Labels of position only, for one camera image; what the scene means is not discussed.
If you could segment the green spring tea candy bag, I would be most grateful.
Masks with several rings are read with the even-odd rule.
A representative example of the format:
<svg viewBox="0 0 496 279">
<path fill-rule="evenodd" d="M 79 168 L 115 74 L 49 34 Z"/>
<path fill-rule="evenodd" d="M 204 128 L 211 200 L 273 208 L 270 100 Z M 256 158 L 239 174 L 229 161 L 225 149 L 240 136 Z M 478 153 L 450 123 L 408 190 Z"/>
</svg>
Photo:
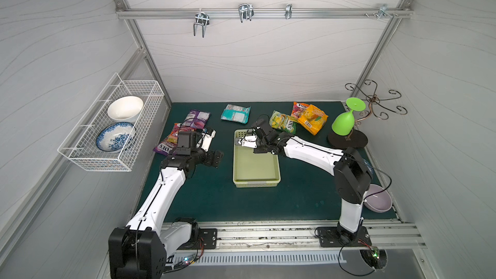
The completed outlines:
<svg viewBox="0 0 496 279">
<path fill-rule="evenodd" d="M 273 129 L 281 130 L 289 134 L 296 134 L 297 119 L 279 111 L 273 111 L 269 124 Z"/>
</svg>

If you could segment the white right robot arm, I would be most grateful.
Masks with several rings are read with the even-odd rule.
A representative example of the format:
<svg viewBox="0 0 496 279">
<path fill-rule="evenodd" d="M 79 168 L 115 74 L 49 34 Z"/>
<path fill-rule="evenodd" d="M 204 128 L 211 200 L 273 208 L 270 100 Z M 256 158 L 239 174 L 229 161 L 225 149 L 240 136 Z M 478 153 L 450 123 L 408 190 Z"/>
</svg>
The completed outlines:
<svg viewBox="0 0 496 279">
<path fill-rule="evenodd" d="M 313 165 L 334 177 L 341 198 L 337 236 L 351 241 L 363 224 L 362 210 L 373 179 L 368 166 L 354 148 L 345 151 L 326 148 L 308 142 L 285 131 L 277 131 L 266 120 L 251 126 L 252 132 L 238 144 L 253 149 L 256 154 L 283 154 L 285 157 Z"/>
</svg>

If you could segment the lemon blackcurrant Fox's candy bag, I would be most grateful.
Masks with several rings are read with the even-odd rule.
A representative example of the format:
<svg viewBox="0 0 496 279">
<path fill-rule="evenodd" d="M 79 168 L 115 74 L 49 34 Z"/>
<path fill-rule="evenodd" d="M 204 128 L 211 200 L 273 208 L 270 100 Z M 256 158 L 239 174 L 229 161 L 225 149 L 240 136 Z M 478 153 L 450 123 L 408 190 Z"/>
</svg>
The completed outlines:
<svg viewBox="0 0 496 279">
<path fill-rule="evenodd" d="M 184 127 L 181 123 L 175 123 L 173 130 L 170 132 L 166 141 L 169 143 L 177 144 L 178 143 L 178 134 L 184 130 Z"/>
</svg>

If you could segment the teal mint candy bag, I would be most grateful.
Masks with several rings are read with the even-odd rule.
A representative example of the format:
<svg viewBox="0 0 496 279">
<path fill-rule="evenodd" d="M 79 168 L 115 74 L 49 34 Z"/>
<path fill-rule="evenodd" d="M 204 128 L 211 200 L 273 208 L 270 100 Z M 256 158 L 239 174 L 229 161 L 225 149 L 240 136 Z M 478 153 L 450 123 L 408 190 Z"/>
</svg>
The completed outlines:
<svg viewBox="0 0 496 279">
<path fill-rule="evenodd" d="M 224 108 L 221 120 L 246 124 L 249 120 L 251 108 L 228 104 Z"/>
</svg>

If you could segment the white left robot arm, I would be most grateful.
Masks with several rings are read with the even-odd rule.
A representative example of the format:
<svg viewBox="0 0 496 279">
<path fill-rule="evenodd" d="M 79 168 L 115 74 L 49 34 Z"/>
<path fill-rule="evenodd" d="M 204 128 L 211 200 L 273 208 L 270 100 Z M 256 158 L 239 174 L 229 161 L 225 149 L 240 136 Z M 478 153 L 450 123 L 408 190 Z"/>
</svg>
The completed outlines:
<svg viewBox="0 0 496 279">
<path fill-rule="evenodd" d="M 215 249 L 217 229 L 202 229 L 194 218 L 178 218 L 162 229 L 172 202 L 197 165 L 218 167 L 221 151 L 191 151 L 168 156 L 161 164 L 152 191 L 125 227 L 108 238 L 111 278 L 161 278 L 199 261 Z"/>
</svg>

